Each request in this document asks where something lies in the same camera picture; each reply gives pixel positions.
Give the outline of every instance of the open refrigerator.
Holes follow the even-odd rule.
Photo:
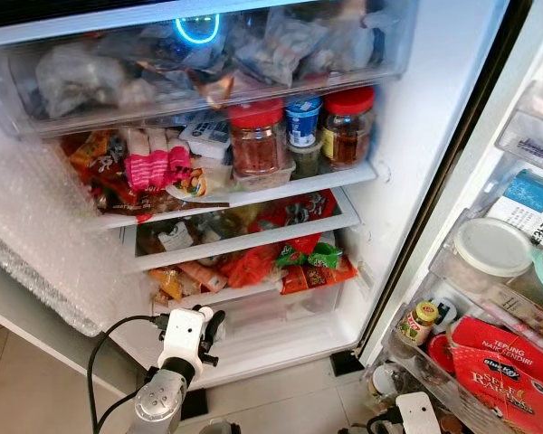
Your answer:
[[[543,164],[530,162],[535,154],[520,156],[519,150],[511,151],[507,144],[515,139],[505,137],[505,133],[519,135],[520,126],[527,125],[509,119],[530,111],[518,101],[527,95],[543,63],[543,2],[237,0],[214,5],[182,0],[71,11],[57,16],[42,11],[41,22],[33,14],[12,19],[0,14],[4,18],[0,21],[0,322],[83,371],[92,347],[89,337],[122,317],[160,311],[152,301],[147,270],[324,231],[337,234],[357,269],[355,278],[289,296],[261,283],[183,298],[181,306],[199,303],[220,308],[229,320],[225,338],[213,348],[219,365],[207,366],[192,388],[232,382],[343,350],[354,351],[367,367],[368,377],[383,360],[394,358],[389,350],[395,325],[416,301],[442,294],[458,300],[460,311],[483,306],[483,300],[462,293],[437,266],[443,255],[452,254],[453,228],[484,215],[515,174],[528,168],[543,176]],[[322,11],[328,16],[320,16]],[[269,22],[277,14],[285,22],[266,27],[266,19]],[[274,58],[268,50],[281,36],[269,33],[287,25],[286,16],[297,22],[291,24],[301,32],[303,45],[309,46],[306,54],[296,55],[287,77],[271,72],[274,62],[283,58],[278,60],[277,53]],[[197,24],[195,17],[203,21]],[[198,68],[187,65],[192,73],[186,70],[185,85],[179,82],[180,75],[166,80],[164,71],[157,74],[157,69],[145,78],[157,80],[153,91],[146,92],[146,85],[138,81],[138,97],[150,98],[142,105],[118,107],[117,101],[107,100],[92,104],[75,95],[78,102],[70,109],[60,104],[45,108],[40,100],[37,67],[57,46],[76,48],[108,38],[111,43],[101,44],[105,56],[128,52],[144,57],[148,53],[138,52],[137,46],[141,33],[158,38],[168,29],[169,36],[178,32],[177,38],[187,38],[187,46],[200,45],[185,53],[199,55],[185,59],[201,61],[221,53],[222,40],[231,38],[238,23],[257,31],[257,36],[250,33],[253,40],[242,33],[246,39],[235,41],[238,47],[253,44],[264,55],[261,63],[250,59],[247,74],[242,67],[232,68],[233,86],[222,86],[219,80],[203,82],[205,71],[194,75]],[[349,43],[352,52],[367,44],[369,50],[355,52],[365,59],[345,68],[338,60],[345,59],[347,52],[340,50],[331,66],[306,74],[306,68],[314,66],[310,61],[314,53],[322,51],[324,40],[316,33],[331,25],[334,40],[342,35],[363,41]],[[200,32],[192,34],[190,29]],[[286,58],[293,54],[280,53]],[[85,53],[75,56],[80,63]],[[136,77],[129,78],[131,83],[142,80]],[[330,190],[337,203],[333,215],[181,250],[137,255],[140,219],[101,215],[59,146],[61,137],[73,133],[171,127],[188,113],[219,109],[223,104],[275,97],[290,101],[366,85],[376,90],[376,122],[366,160],[348,170],[325,171],[257,191],[234,191],[226,198],[235,209]],[[107,97],[90,98],[100,102]],[[540,120],[535,113],[527,116]],[[220,209],[156,213],[146,222],[193,218]],[[3,270],[24,288],[10,288],[14,283],[1,277]],[[147,369],[157,363],[161,349],[157,330],[133,323],[112,338],[131,360],[119,362],[120,357],[109,354],[101,360],[98,380],[130,392],[124,378],[134,377],[139,365]],[[452,376],[444,374],[442,387],[427,383],[418,366],[429,363],[434,368],[434,362],[420,348],[411,351],[412,358],[398,362],[470,429],[482,433],[499,427],[500,432],[510,432]]]

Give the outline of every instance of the red lid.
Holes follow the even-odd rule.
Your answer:
[[[430,340],[427,353],[446,372],[454,373],[453,353],[451,353],[451,345],[445,333],[441,333]]]
[[[374,89],[370,86],[329,93],[324,108],[335,115],[357,115],[374,106]]]
[[[261,128],[279,122],[283,117],[283,99],[268,99],[238,104],[227,109],[230,122],[239,128]]]

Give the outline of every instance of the blue packaging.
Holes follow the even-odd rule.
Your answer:
[[[295,147],[312,146],[316,142],[321,99],[314,97],[294,102],[285,108],[290,143]]]

